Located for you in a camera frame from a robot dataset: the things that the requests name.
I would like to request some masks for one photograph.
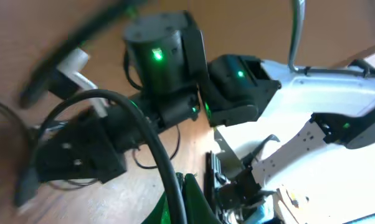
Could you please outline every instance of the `brown surface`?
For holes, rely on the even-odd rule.
[[[291,28],[287,2],[158,1],[142,11],[192,10],[204,31],[208,59],[229,52],[286,62]],[[28,124],[42,121],[59,102],[47,95],[30,110],[17,109],[14,99],[31,67],[69,30],[104,4],[101,0],[0,0],[0,100]],[[375,0],[310,1],[298,61],[333,65],[374,46],[374,5]],[[126,83],[121,69],[122,27],[123,23],[115,24],[84,47],[92,59],[82,73],[101,88],[130,95],[135,91]],[[336,35],[328,35],[328,29]],[[180,153],[173,161],[175,169],[197,172],[202,184],[203,154],[214,148],[204,115],[195,123],[184,122],[181,133]],[[139,223],[162,192],[156,170],[137,169],[130,162],[126,174],[106,185],[95,184],[66,194],[43,186],[31,208],[20,215],[11,207],[15,164],[23,150],[22,141],[16,136],[17,130],[0,117],[0,223]],[[171,152],[176,143],[175,130],[165,132],[161,139]],[[142,163],[153,162],[147,150],[138,157]]]

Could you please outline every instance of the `screw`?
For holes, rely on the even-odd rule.
[[[74,160],[74,165],[75,166],[81,166],[82,165],[82,161],[80,159],[76,159],[76,160]]]
[[[72,148],[72,145],[70,143],[63,143],[62,144],[62,148],[63,149],[71,149]]]

